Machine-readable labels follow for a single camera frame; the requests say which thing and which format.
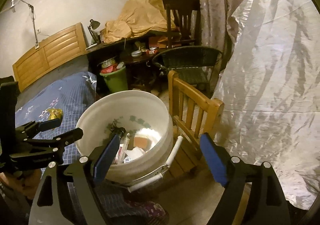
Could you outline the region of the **beige sponge block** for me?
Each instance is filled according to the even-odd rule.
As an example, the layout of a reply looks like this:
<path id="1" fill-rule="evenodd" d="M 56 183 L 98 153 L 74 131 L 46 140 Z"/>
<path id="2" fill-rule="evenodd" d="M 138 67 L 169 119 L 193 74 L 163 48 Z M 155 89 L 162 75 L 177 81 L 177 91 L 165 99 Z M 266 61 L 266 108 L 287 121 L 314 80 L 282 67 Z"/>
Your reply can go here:
<path id="1" fill-rule="evenodd" d="M 146 136 L 138 135 L 133 139 L 133 146 L 141 148 L 142 150 L 147 152 L 151 149 L 152 141 Z"/>

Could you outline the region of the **white knotted plastic bag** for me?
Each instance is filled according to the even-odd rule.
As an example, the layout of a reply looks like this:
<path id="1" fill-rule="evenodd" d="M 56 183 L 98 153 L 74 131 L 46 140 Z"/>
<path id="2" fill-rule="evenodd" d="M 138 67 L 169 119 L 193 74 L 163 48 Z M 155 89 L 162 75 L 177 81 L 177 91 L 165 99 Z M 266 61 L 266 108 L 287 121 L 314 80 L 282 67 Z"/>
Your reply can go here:
<path id="1" fill-rule="evenodd" d="M 150 129 L 150 128 L 142 128 L 140 130 L 138 130 L 134 137 L 135 136 L 138 136 L 138 135 L 142 135 L 142 136 L 146 136 L 148 137 L 151 141 L 152 141 L 152 146 L 151 146 L 151 149 L 161 140 L 161 135 L 153 130 L 153 129 Z"/>

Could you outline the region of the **green trash bin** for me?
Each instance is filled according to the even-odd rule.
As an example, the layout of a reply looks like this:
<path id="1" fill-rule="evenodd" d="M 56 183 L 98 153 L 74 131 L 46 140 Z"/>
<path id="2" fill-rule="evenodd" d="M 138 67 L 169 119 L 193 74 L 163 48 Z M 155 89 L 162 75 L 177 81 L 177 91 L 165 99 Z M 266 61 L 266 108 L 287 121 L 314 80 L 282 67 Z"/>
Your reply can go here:
<path id="1" fill-rule="evenodd" d="M 118 64 L 111 65 L 103 68 L 100 75 L 111 93 L 128 90 L 125 66 L 119 68 Z"/>

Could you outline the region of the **gold foil snack bag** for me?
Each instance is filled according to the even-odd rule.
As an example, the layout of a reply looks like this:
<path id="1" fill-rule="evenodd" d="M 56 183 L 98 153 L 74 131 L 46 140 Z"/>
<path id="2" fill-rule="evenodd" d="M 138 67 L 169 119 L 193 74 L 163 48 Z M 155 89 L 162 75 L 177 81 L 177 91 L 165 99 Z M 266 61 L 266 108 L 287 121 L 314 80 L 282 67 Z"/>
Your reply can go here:
<path id="1" fill-rule="evenodd" d="M 49 108 L 47 109 L 48 117 L 47 120 L 53 120 L 53 119 L 63 119 L 63 110 L 62 109 L 55 109 L 55 108 Z"/>

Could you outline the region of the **white plastic bucket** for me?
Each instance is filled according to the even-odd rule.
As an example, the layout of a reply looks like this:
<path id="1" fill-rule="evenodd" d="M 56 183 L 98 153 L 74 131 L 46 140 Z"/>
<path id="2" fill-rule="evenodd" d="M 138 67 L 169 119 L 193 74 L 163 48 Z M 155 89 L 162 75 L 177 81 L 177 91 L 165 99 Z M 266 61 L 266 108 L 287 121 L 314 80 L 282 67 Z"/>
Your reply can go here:
<path id="1" fill-rule="evenodd" d="M 76 126 L 84 133 L 75 143 L 82 156 L 106 144 L 115 128 L 124 128 L 105 178 L 129 192 L 162 179 L 183 140 L 181 136 L 173 139 L 172 118 L 165 104 L 144 91 L 121 91 L 98 100 Z"/>

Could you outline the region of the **wooden headboard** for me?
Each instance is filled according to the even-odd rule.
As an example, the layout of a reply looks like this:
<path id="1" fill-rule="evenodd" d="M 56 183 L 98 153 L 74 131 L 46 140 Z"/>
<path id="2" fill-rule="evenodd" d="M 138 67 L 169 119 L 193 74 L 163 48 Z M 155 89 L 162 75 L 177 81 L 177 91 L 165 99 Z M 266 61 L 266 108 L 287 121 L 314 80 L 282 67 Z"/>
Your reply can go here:
<path id="1" fill-rule="evenodd" d="M 83 26 L 77 23 L 40 42 L 12 65 L 15 81 L 24 91 L 35 81 L 76 57 L 86 54 Z"/>

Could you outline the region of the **large silver white cover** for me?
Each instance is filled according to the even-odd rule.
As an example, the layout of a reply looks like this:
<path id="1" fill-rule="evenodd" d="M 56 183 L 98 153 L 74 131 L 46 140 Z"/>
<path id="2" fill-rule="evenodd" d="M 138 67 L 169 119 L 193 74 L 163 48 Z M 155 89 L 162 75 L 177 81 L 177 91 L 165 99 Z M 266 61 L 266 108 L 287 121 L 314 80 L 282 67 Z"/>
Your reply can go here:
<path id="1" fill-rule="evenodd" d="M 312 0 L 243 0 L 233 17 L 215 142 L 246 163 L 270 162 L 285 198 L 307 210 L 319 194 L 319 12 Z"/>

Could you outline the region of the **light wooden chair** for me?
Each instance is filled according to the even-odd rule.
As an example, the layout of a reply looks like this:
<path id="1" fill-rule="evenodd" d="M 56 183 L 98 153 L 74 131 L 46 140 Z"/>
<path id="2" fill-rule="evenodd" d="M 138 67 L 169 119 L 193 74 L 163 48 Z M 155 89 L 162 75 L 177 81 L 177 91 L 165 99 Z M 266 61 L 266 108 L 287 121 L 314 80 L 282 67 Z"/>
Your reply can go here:
<path id="1" fill-rule="evenodd" d="M 179 78 L 176 71 L 168 74 L 169 114 L 174 125 L 174 141 L 182 136 L 181 146 L 169 169 L 173 177 L 196 169 L 202 157 L 200 137 L 214 138 L 220 125 L 224 103 L 209 99 L 198 89 Z"/>

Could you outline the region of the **dark bedside desk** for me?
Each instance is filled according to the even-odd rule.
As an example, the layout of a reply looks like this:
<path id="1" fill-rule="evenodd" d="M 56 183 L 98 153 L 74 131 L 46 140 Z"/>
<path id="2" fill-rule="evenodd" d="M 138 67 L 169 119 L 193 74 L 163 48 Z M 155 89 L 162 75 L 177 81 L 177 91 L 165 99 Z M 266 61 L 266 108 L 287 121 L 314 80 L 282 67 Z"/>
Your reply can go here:
<path id="1" fill-rule="evenodd" d="M 102 62 L 114 58 L 117 62 L 124 62 L 130 90 L 140 89 L 150 92 L 157 78 L 157 70 L 151 62 L 155 55 L 143 52 L 139 57 L 132 57 L 131 53 L 138 49 L 138 44 L 149 48 L 150 38 L 166 35 L 166 32 L 149 31 L 141 37 L 122 39 L 111 44 L 100 43 L 87 48 L 89 70 L 101 79 L 99 73 Z"/>

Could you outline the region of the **black desk lamp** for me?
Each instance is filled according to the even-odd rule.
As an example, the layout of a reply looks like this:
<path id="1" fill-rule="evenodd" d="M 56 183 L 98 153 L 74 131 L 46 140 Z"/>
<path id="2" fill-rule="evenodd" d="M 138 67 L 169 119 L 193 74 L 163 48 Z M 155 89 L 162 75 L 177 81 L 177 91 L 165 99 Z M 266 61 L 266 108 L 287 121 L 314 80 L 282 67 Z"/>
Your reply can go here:
<path id="1" fill-rule="evenodd" d="M 100 26 L 100 22 L 93 19 L 89 21 L 89 26 L 87 28 L 92 37 L 91 45 L 98 45 L 101 43 L 99 33 L 96 31 L 99 26 Z"/>

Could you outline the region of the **black wicker chair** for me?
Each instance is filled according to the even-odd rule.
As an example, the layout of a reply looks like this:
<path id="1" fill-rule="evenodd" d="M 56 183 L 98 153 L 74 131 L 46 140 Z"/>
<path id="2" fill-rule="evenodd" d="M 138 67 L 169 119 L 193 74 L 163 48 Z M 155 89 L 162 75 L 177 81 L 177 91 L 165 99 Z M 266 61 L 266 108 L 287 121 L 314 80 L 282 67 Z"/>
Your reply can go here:
<path id="1" fill-rule="evenodd" d="M 217 49 L 182 46 L 158 53 L 153 57 L 152 63 L 165 74 L 171 70 L 176 71 L 180 79 L 209 95 L 211 73 L 220 59 L 222 52 Z"/>

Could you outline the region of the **orange cloth cover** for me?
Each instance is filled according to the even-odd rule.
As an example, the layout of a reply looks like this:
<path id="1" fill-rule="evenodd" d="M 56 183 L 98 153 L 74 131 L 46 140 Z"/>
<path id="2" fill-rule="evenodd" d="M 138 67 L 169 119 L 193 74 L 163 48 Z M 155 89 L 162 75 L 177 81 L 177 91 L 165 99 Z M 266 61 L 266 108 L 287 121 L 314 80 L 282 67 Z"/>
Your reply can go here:
<path id="1" fill-rule="evenodd" d="M 117 19 L 106 22 L 100 37 L 103 43 L 111 44 L 149 31 L 167 31 L 163 0 L 128 0 Z"/>

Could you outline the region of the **dark wooden chair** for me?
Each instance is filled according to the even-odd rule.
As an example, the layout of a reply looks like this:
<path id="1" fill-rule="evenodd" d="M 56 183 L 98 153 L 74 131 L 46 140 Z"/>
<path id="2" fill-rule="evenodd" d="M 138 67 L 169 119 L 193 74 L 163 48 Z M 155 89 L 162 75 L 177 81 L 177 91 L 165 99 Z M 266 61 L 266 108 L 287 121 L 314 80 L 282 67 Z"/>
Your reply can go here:
<path id="1" fill-rule="evenodd" d="M 162 0 L 167 16 L 168 48 L 200 44 L 200 0 Z"/>

